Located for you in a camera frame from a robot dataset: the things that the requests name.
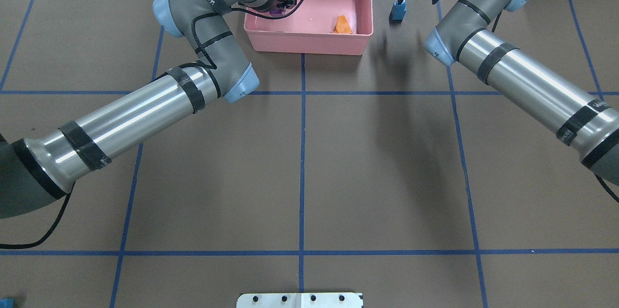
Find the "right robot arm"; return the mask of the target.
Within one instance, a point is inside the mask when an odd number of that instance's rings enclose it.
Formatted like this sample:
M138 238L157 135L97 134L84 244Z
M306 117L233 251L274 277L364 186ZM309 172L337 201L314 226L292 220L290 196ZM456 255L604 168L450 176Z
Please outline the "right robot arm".
M500 13L528 1L458 0L427 37L425 50L447 67L459 63L473 72L576 150L584 167L617 185L618 112L488 28Z

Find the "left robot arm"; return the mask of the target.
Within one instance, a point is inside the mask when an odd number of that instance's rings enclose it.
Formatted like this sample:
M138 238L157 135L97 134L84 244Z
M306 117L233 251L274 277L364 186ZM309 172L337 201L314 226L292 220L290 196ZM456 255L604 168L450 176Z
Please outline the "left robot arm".
M148 85L44 138L1 141L0 215L20 216L69 196L75 182L206 105L234 103L254 92L259 77L224 15L290 16L304 0L154 0L165 32L186 38L197 60L166 70Z

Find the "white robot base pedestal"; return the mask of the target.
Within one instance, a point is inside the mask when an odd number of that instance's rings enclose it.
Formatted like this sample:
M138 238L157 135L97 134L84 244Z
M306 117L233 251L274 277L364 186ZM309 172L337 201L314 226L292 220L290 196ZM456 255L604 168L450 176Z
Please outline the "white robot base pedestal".
M362 293L250 293L242 294L237 308L363 308Z

